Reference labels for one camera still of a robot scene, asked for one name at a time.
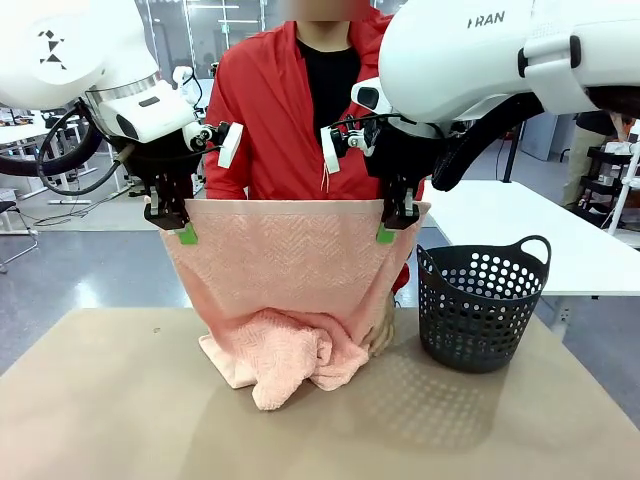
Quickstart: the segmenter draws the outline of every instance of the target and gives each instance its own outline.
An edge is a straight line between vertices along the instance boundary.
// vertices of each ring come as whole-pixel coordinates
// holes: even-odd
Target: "towel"
[[[202,349],[232,388],[255,385],[259,409],[281,407],[305,379],[334,390],[369,360],[365,338],[421,225],[379,244],[382,210],[381,200],[189,200],[198,244],[162,233],[209,328]]]

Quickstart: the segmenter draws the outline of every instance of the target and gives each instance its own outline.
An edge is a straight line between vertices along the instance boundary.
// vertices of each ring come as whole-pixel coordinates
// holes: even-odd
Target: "person in background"
[[[382,37],[391,20],[368,0],[289,0],[290,20],[227,51],[218,66],[207,123],[245,130],[231,168],[218,154],[205,162],[209,199],[372,200],[379,181],[350,149],[329,178],[320,130],[347,115],[371,113],[351,102],[351,88],[378,76]],[[405,268],[393,292],[409,280]],[[393,295],[384,325],[369,338],[373,354],[393,337]]]
[[[563,207],[570,209],[582,198],[584,189],[580,186],[580,180],[591,170],[589,149],[600,147],[609,137],[617,136],[608,112],[601,110],[578,115],[569,154],[569,178],[564,186]]]

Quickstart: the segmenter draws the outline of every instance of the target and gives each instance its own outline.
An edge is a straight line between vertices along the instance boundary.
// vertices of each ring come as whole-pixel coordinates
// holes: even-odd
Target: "black plastic laundry basket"
[[[542,263],[522,250],[540,241]],[[547,282],[551,245],[541,236],[504,246],[418,246],[420,340],[434,360],[487,373],[513,357]]]

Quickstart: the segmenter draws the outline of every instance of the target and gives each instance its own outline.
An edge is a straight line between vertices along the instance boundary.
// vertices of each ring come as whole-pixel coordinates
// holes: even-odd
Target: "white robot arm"
[[[433,174],[450,190],[522,121],[545,110],[640,116],[639,42],[637,0],[408,0],[384,36],[380,77],[353,88],[376,115],[325,129],[327,164],[363,150],[390,192],[387,228],[406,228],[419,180]]]
[[[0,44],[0,103],[42,110],[82,97],[63,120],[78,113],[91,128],[81,145],[61,159],[43,162],[45,149],[41,148],[35,165],[0,158],[0,171],[37,174],[62,195],[88,193],[104,183],[112,170],[80,192],[49,185],[45,173],[80,166],[104,138],[124,153],[129,171],[144,181],[153,199],[145,217],[163,229],[184,228],[189,219],[183,197],[190,194],[185,185],[207,153],[207,143],[213,143],[221,151],[221,161],[229,164],[242,127],[212,127],[196,120],[193,106],[161,79],[133,0],[5,3],[3,14],[11,19],[5,25],[5,38],[13,41]]]

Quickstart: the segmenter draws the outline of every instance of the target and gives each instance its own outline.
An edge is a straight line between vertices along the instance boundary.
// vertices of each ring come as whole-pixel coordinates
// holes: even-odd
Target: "white table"
[[[429,215],[451,245],[511,245],[529,235],[549,240],[543,295],[561,298],[554,324],[561,337],[574,298],[640,296],[640,252],[519,183],[463,181],[447,193],[429,184],[423,198],[433,204]],[[539,242],[527,249],[536,256],[544,250]]]

